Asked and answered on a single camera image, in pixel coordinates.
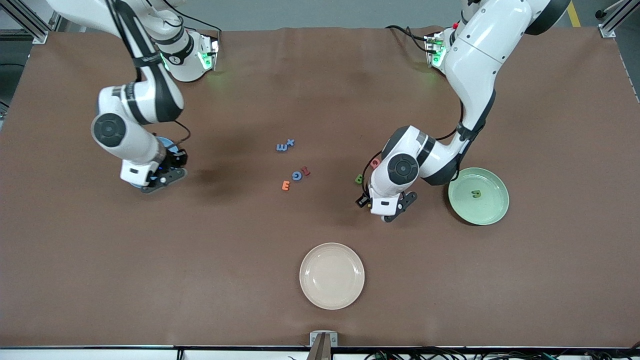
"gray floor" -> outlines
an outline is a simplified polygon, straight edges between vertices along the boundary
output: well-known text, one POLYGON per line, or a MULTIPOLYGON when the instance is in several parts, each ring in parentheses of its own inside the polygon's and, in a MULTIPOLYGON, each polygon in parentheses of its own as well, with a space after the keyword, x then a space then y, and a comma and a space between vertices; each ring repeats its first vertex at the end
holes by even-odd
MULTIPOLYGON (((573 0, 582 26, 596 26, 595 12, 613 0, 573 0)), ((457 0, 189 0, 180 11, 223 30, 330 27, 383 28, 390 24, 450 26, 460 17, 457 0)), ((203 28, 186 19, 187 26, 203 28)), ((558 26, 571 26, 565 14, 558 26)), ((631 80, 640 86, 640 12, 616 30, 631 80)), ((29 42, 0 41, 0 63, 25 64, 29 42)), ((22 74, 20 66, 0 66, 0 101, 10 104, 22 74)))

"green plate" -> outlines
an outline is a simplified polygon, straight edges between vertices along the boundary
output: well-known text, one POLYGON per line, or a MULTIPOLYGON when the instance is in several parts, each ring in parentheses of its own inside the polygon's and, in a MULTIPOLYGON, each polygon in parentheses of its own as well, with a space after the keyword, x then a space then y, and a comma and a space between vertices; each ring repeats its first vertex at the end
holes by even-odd
POLYGON ((493 172, 478 167, 460 170, 449 183, 449 201, 461 218, 475 225, 502 219, 509 208, 509 192, 493 172))

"white plate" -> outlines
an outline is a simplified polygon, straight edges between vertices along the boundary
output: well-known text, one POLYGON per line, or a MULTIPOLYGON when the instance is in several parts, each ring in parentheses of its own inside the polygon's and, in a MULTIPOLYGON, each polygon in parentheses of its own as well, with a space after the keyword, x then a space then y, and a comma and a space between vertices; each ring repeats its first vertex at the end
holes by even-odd
POLYGON ((314 247, 300 266, 300 286, 317 307, 338 310, 351 305, 364 287, 364 266, 349 247, 324 243, 314 247))

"brown table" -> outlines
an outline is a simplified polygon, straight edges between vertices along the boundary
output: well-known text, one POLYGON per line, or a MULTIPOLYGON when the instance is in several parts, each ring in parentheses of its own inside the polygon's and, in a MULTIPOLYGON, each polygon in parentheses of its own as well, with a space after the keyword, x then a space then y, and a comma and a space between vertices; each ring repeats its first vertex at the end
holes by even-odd
POLYGON ((638 104, 595 28, 525 37, 498 75, 463 162, 509 188, 486 227, 422 181, 391 224, 354 204, 354 178, 397 127, 442 136, 458 121, 445 79, 397 33, 225 33, 218 71, 179 84, 189 176, 154 195, 90 136, 98 91, 133 75, 111 35, 52 33, 31 52, 0 133, 0 345, 295 345, 314 329, 342 345, 640 338, 638 104), (311 175, 283 192, 302 166, 311 175), (298 284, 328 241, 367 277, 339 311, 298 284))

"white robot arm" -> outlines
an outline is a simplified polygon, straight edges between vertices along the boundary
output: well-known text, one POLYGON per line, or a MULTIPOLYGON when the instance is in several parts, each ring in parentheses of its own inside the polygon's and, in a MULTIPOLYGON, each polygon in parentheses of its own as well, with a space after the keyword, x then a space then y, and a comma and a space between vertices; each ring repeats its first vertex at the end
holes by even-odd
POLYGON ((443 185, 457 176, 460 162, 484 127, 495 99, 493 85, 502 64, 525 33, 537 35, 562 16, 569 0, 462 0, 462 19, 425 40, 428 62, 442 72, 463 106, 461 122, 449 144, 413 126, 395 131, 381 152, 365 194, 371 213, 393 221, 416 198, 404 191, 421 177, 443 185))
POLYGON ((122 159, 120 178, 144 193, 183 178, 187 154, 179 142, 163 144, 142 126, 177 120, 184 100, 166 69, 181 81, 198 79, 213 68, 217 41, 212 45, 209 37, 186 31, 182 19, 157 0, 48 1, 66 18, 122 38, 132 57, 137 80, 103 88, 92 123, 93 139, 122 159))

